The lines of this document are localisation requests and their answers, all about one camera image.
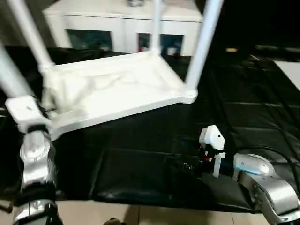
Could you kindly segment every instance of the black cable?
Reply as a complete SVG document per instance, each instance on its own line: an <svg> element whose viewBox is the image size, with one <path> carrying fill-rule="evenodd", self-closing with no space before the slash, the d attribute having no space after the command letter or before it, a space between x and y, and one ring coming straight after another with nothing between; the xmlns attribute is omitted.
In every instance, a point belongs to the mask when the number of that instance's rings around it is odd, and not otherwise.
<svg viewBox="0 0 300 225"><path fill-rule="evenodd" d="M292 169L292 173L293 173L293 176L294 176L294 179L295 179L297 191L300 195L300 185L299 185L299 179L298 179L298 172L297 172L297 169L296 169L296 164L287 155L285 155L284 153L276 150L275 148L268 147L268 146L259 146L259 145L238 148L238 152L241 151L241 150L252 150L252 149L268 150L268 151L272 151L272 152L275 152L275 153L281 155L287 161L287 163L289 164L289 166Z"/></svg>

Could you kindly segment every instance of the white cabinet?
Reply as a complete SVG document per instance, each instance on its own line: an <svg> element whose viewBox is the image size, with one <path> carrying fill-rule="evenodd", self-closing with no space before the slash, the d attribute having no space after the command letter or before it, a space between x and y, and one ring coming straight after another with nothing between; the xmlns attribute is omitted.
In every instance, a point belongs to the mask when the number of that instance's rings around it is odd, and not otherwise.
<svg viewBox="0 0 300 225"><path fill-rule="evenodd" d="M152 30L152 1L129 7L127 0L60 0L43 11L58 47L71 48L68 30L109 31L112 50L138 52L138 35ZM165 0L162 34L182 35L181 55L193 53L202 15L194 0Z"/></svg>

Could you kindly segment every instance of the tile floor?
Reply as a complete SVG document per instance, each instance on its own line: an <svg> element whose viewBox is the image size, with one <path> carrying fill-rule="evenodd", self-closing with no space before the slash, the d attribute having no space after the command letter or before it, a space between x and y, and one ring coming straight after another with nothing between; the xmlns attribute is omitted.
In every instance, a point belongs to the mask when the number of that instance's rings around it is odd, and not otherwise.
<svg viewBox="0 0 300 225"><path fill-rule="evenodd" d="M115 217L127 225L268 225L262 215L171 209L103 202L58 202L64 225L102 225ZM0 225L10 225L12 214L0 211Z"/></svg>

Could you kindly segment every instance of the black tablecloth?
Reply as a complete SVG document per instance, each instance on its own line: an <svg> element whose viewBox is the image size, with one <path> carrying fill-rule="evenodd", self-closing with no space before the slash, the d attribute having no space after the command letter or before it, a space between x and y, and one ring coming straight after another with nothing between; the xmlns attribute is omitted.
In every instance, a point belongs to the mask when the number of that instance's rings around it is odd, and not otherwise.
<svg viewBox="0 0 300 225"><path fill-rule="evenodd" d="M29 50L8 50L40 96L42 79ZM62 49L50 49L50 53L58 64L115 55ZM171 57L167 61L184 79L189 58ZM273 62L208 62L193 104L143 112L56 140L58 198L254 212L247 192L230 179L233 155L243 146L263 145L298 161L299 97L299 91ZM20 185L22 136L9 115L1 121L0 195L12 199ZM212 124L226 140L222 175L217 179L204 173L197 179L175 167L174 162L194 160L199 134ZM265 150L243 152L269 159L276 172L295 188L290 167L280 155Z"/></svg>

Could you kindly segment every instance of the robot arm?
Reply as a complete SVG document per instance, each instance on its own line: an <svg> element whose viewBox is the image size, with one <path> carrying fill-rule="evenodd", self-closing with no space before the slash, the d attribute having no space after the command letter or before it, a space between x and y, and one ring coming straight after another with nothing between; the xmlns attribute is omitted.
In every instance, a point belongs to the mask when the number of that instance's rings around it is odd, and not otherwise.
<svg viewBox="0 0 300 225"><path fill-rule="evenodd" d="M25 133L20 150L24 163L18 199L21 206L14 215L14 225L60 224L55 204L55 150L49 136L51 121L43 116L32 96L9 98L6 106L19 131Z"/></svg>
<svg viewBox="0 0 300 225"><path fill-rule="evenodd" d="M218 177L225 140L215 125L203 129L200 144L205 155L214 156L213 175ZM281 224L300 218L300 202L292 186L280 178L273 165L258 155L236 154L233 179L244 186L256 210L260 210L270 224Z"/></svg>
<svg viewBox="0 0 300 225"><path fill-rule="evenodd" d="M270 224L300 218L300 202L292 186L280 178L273 165L258 155L236 154L233 179L249 190L257 210Z"/></svg>

